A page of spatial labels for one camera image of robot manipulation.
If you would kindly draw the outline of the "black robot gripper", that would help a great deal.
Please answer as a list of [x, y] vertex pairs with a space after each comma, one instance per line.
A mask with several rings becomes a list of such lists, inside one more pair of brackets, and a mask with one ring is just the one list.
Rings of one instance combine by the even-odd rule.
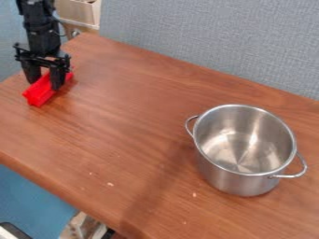
[[58, 91], [66, 83], [70, 72], [70, 55], [63, 53], [59, 23], [54, 16], [55, 0], [15, 0], [28, 43], [16, 43], [15, 59], [22, 64], [28, 83], [42, 76], [42, 68], [50, 69], [51, 88]]

